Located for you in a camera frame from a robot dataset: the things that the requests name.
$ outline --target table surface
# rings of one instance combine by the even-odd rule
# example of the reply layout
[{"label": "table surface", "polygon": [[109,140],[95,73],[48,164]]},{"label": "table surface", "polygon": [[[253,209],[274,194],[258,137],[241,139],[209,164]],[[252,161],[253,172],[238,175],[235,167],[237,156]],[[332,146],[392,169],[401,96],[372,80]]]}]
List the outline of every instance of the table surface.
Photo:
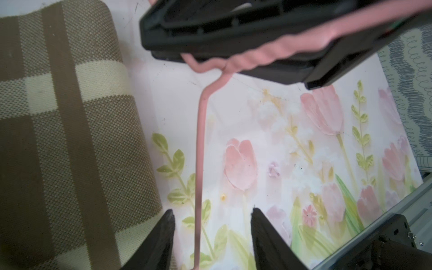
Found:
[{"label": "table surface", "polygon": [[[54,2],[6,0],[0,16]],[[162,205],[176,217],[173,252],[179,268],[190,269],[194,206],[188,184],[195,170],[198,99],[220,72],[196,74],[185,64],[153,59],[138,31],[147,0],[104,2],[129,71]],[[249,221],[258,207],[312,268],[420,186],[387,88],[373,55],[336,81],[335,93],[330,87],[312,94],[301,83],[286,86],[241,74],[216,92],[207,110],[202,264],[253,269]],[[169,159],[152,143],[161,136]],[[177,174],[159,172],[180,167],[182,157]]]}]

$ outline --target white flower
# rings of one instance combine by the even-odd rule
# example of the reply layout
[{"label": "white flower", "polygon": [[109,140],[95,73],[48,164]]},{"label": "white flower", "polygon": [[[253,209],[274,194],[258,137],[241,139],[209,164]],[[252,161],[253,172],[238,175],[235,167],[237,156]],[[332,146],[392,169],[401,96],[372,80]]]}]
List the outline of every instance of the white flower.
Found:
[{"label": "white flower", "polygon": [[296,141],[288,134],[283,138],[283,147],[287,153],[294,153],[299,149]]},{"label": "white flower", "polygon": [[271,132],[280,132],[280,131],[285,132],[285,129],[286,129],[286,127],[287,127],[287,124],[288,124],[288,123],[286,122],[285,119],[283,119],[282,117],[278,117],[278,118],[274,121],[274,123],[272,124],[270,131],[271,131]]},{"label": "white flower", "polygon": [[338,161],[337,155],[334,151],[330,150],[328,147],[315,148],[315,154],[313,156],[314,167],[316,170],[321,170],[324,166],[325,168],[330,168],[335,162]]},{"label": "white flower", "polygon": [[284,112],[288,115],[297,115],[300,113],[300,103],[299,102],[295,102],[295,101],[291,101],[291,100],[286,100],[285,101],[285,108],[284,108]]}]

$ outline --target brown and cream checkered cloth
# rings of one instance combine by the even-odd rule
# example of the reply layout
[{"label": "brown and cream checkered cloth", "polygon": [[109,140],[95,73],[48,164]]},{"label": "brown and cream checkered cloth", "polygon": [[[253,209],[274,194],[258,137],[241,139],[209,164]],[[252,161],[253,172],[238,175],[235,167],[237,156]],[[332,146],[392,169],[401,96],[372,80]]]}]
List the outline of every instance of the brown and cream checkered cloth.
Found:
[{"label": "brown and cream checkered cloth", "polygon": [[3,258],[119,270],[162,207],[108,8],[1,18],[0,50]]}]

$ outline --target flower illustration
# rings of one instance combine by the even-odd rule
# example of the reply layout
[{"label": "flower illustration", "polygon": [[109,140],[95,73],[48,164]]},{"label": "flower illustration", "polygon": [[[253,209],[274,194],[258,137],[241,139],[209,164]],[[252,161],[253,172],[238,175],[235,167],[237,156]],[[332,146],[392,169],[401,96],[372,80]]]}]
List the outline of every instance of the flower illustration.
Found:
[{"label": "flower illustration", "polygon": [[363,188],[357,201],[357,209],[363,223],[367,226],[381,216],[381,209],[371,185]]},{"label": "flower illustration", "polygon": [[311,204],[303,209],[303,224],[311,228],[317,226],[317,212],[315,212]]},{"label": "flower illustration", "polygon": [[387,116],[395,124],[402,124],[402,121],[400,120],[399,113],[397,112],[396,104],[394,103],[390,88],[387,88],[386,90],[378,89],[378,94],[379,94],[379,98],[380,98],[380,105],[384,109]]},{"label": "flower illustration", "polygon": [[329,221],[341,222],[345,213],[345,201],[336,183],[323,186],[322,199]]},{"label": "flower illustration", "polygon": [[280,234],[283,240],[285,240],[287,245],[291,245],[292,240],[292,227],[289,219],[286,218],[286,213],[283,209],[279,209],[275,205],[273,205],[266,213],[267,218],[270,223],[276,229],[276,231]]},{"label": "flower illustration", "polygon": [[305,93],[300,97],[307,116],[314,125],[327,135],[340,134],[343,127],[343,112],[339,96],[333,86]]},{"label": "flower illustration", "polygon": [[228,141],[225,151],[224,175],[233,187],[242,191],[250,188],[257,180],[257,161],[249,140],[241,143],[237,139]]},{"label": "flower illustration", "polygon": [[397,192],[395,191],[386,191],[385,192],[385,206],[387,210],[390,210],[393,206],[395,206],[400,201]]},{"label": "flower illustration", "polygon": [[390,149],[384,150],[382,165],[391,178],[403,181],[405,178],[405,155],[401,149],[396,148],[394,143],[390,144]]},{"label": "flower illustration", "polygon": [[273,161],[272,163],[270,163],[268,174],[270,178],[278,178],[280,176],[279,164],[277,164],[277,162]]}]

